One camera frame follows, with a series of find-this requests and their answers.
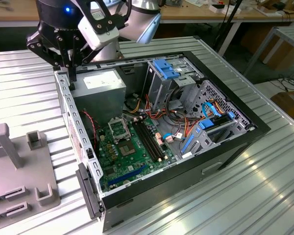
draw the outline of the motherboard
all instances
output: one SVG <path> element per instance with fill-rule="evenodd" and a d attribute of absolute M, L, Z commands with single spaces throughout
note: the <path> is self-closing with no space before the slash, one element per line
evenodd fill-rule
<path fill-rule="evenodd" d="M 103 192 L 176 162 L 150 118 L 139 122 L 121 120 L 98 130 L 98 159 L 103 170 L 100 185 Z"/>

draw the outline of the side panel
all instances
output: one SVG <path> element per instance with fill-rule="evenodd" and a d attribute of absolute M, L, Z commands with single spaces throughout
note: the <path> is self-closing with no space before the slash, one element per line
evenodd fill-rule
<path fill-rule="evenodd" d="M 170 180 L 159 184 L 117 206 L 108 209 L 103 219 L 103 231 L 121 224 L 125 220 L 142 213 L 161 201 L 189 188 L 214 174 L 228 159 L 238 157 L 248 145 L 242 144 L 216 158 L 198 165 Z"/>

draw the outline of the red wire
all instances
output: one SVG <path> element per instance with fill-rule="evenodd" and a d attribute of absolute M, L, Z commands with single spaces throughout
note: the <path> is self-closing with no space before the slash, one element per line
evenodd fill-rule
<path fill-rule="evenodd" d="M 83 111 L 83 113 L 89 118 L 90 122 L 92 123 L 93 126 L 93 132 L 94 132 L 94 150 L 96 149 L 96 128 L 93 122 L 93 118 L 86 112 Z"/>

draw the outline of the green circuit board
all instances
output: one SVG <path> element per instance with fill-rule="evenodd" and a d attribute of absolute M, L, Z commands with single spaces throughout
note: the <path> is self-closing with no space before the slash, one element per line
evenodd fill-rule
<path fill-rule="evenodd" d="M 166 144 L 160 147 L 164 151 L 166 158 L 160 162 L 154 162 L 134 130 L 132 123 L 127 122 L 126 125 L 130 131 L 131 138 L 130 140 L 123 140 L 117 144 L 113 141 L 109 127 L 98 131 L 98 134 L 101 136 L 98 159 L 103 170 L 103 176 L 100 179 L 103 192 L 110 191 L 176 162 L 173 153 Z M 153 125 L 152 120 L 149 118 L 145 119 L 144 125 L 150 129 L 150 135 L 156 140 L 154 133 L 158 132 L 158 130 Z M 135 171 L 139 171 L 139 173 L 131 177 L 126 177 L 118 183 L 111 184 L 112 180 Z"/>

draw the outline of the desk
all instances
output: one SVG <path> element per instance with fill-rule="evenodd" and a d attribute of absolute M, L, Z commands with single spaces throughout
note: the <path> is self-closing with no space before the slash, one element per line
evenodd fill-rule
<path fill-rule="evenodd" d="M 208 6 L 197 7 L 186 1 L 182 5 L 182 7 L 163 6 L 160 23 L 220 23 L 224 19 L 224 14 L 216 14 L 210 11 Z M 13 12 L 0 9 L 0 27 L 28 27 L 38 24 L 39 18 L 35 0 L 11 0 L 10 6 L 14 8 Z M 224 55 L 241 23 L 284 21 L 290 21 L 291 26 L 294 26 L 294 15 L 291 15 L 291 19 L 288 19 L 286 16 L 267 17 L 255 9 L 248 12 L 242 11 L 234 17 L 232 21 L 234 24 L 219 50 L 219 55 Z"/>
<path fill-rule="evenodd" d="M 108 233 L 294 232 L 294 121 L 202 40 L 157 39 L 145 46 L 124 42 L 120 47 L 126 58 L 192 51 L 271 131 L 229 167 Z M 77 163 L 61 116 L 51 65 L 29 50 L 0 52 L 0 116 L 2 113 L 7 117 L 0 122 L 8 123 L 10 136 L 37 129 L 46 134 L 61 204 L 1 229 L 0 235 L 101 234 L 100 222 L 89 218 L 75 175 Z"/>

